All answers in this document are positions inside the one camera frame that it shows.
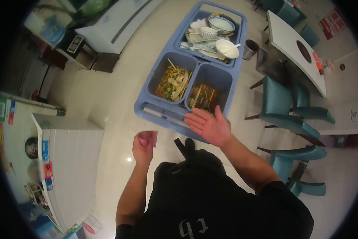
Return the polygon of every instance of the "stainless steel cup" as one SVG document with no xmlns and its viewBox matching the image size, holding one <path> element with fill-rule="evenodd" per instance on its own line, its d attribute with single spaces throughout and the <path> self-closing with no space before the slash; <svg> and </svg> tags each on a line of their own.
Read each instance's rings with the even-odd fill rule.
<svg viewBox="0 0 358 239">
<path fill-rule="evenodd" d="M 247 40 L 246 44 L 244 45 L 243 59 L 250 60 L 253 57 L 253 55 L 255 55 L 256 52 L 258 52 L 259 49 L 260 47 L 256 42 L 252 40 Z"/>
</svg>

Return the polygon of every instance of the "shoe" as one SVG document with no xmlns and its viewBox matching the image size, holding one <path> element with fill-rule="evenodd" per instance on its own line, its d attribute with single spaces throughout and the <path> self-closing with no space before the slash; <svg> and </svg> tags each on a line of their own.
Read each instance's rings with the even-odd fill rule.
<svg viewBox="0 0 358 239">
<path fill-rule="evenodd" d="M 195 142 L 191 139 L 191 138 L 187 138 L 185 140 L 185 147 L 189 150 L 189 151 L 195 151 L 196 150 L 196 146 L 195 146 Z"/>
</svg>

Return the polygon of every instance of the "person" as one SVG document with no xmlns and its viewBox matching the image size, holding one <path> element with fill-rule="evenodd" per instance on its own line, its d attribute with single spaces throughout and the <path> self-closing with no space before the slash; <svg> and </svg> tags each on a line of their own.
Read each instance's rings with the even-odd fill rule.
<svg viewBox="0 0 358 239">
<path fill-rule="evenodd" d="M 247 193 L 229 178 L 221 161 L 185 144 L 185 161 L 163 162 L 154 173 L 147 211 L 147 171 L 152 142 L 134 138 L 135 168 L 116 211 L 116 239 L 128 238 L 309 238 L 313 218 L 282 183 L 272 167 L 231 133 L 220 107 L 215 117 L 193 109 L 185 115 L 190 129 L 220 147 L 240 177 L 254 189 Z"/>
</svg>

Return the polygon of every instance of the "teal chair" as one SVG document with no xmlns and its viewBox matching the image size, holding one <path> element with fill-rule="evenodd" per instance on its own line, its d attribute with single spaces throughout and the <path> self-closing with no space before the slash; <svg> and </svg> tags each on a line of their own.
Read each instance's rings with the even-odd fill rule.
<svg viewBox="0 0 358 239">
<path fill-rule="evenodd" d="M 316 145 L 295 150 L 268 150 L 260 147 L 258 149 L 271 154 L 269 165 L 275 170 L 283 183 L 288 181 L 294 160 L 308 162 L 326 156 L 326 151 Z"/>
<path fill-rule="evenodd" d="M 270 10 L 271 12 L 278 12 L 284 3 L 284 0 L 258 0 L 255 2 L 257 4 L 257 7 L 255 8 L 255 11 L 257 10 L 259 4 L 262 5 L 264 10 Z"/>
<path fill-rule="evenodd" d="M 299 34 L 311 47 L 314 47 L 320 41 L 320 38 L 308 25 L 305 25 Z"/>
<path fill-rule="evenodd" d="M 312 196 L 324 196 L 326 194 L 325 183 L 311 184 L 298 180 L 291 180 L 288 189 L 298 197 L 300 193 L 309 194 Z"/>
<path fill-rule="evenodd" d="M 313 139 L 318 140 L 320 138 L 320 133 L 309 126 L 302 118 L 289 115 L 292 95 L 288 89 L 268 76 L 264 77 L 261 82 L 263 83 L 261 113 L 246 117 L 245 120 L 262 119 L 272 124 L 265 126 L 265 128 L 280 127 Z"/>
<path fill-rule="evenodd" d="M 310 93 L 307 88 L 299 82 L 293 81 L 293 108 L 290 112 L 299 114 L 303 119 L 318 119 L 336 123 L 336 120 L 330 114 L 329 110 L 322 107 L 311 106 Z"/>
<path fill-rule="evenodd" d="M 291 5 L 283 2 L 282 7 L 276 13 L 284 22 L 286 22 L 291 27 L 294 27 L 299 22 L 300 13 L 296 11 Z"/>
<path fill-rule="evenodd" d="M 298 7 L 294 6 L 293 8 L 300 14 L 300 17 L 297 19 L 297 23 L 296 23 L 299 24 L 301 21 L 306 19 L 306 15 Z"/>
</svg>

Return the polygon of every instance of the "blue plastic cart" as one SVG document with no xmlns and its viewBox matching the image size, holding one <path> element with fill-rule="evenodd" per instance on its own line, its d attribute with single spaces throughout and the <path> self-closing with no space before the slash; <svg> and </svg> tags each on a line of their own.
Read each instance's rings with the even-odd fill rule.
<svg viewBox="0 0 358 239">
<path fill-rule="evenodd" d="M 192 87 L 198 84 L 213 87 L 218 93 L 217 104 L 220 106 L 223 115 L 227 117 L 239 77 L 244 48 L 240 47 L 239 57 L 229 60 L 227 64 L 202 55 L 200 52 L 180 48 L 180 42 L 186 41 L 185 33 L 191 22 L 207 18 L 213 14 L 200 10 L 203 4 L 224 9 L 241 17 L 241 23 L 235 22 L 236 30 L 234 35 L 229 38 L 234 44 L 240 43 L 244 46 L 248 24 L 246 17 L 242 13 L 217 3 L 209 1 L 198 2 L 182 20 L 164 46 L 139 93 L 134 104 L 134 112 L 143 119 L 206 143 L 201 136 L 191 131 L 184 122 L 184 115 L 191 112 L 187 103 L 188 96 Z M 164 72 L 170 66 L 167 58 L 175 66 L 183 67 L 193 72 L 184 96 L 179 102 L 171 102 L 155 95 Z"/>
</svg>

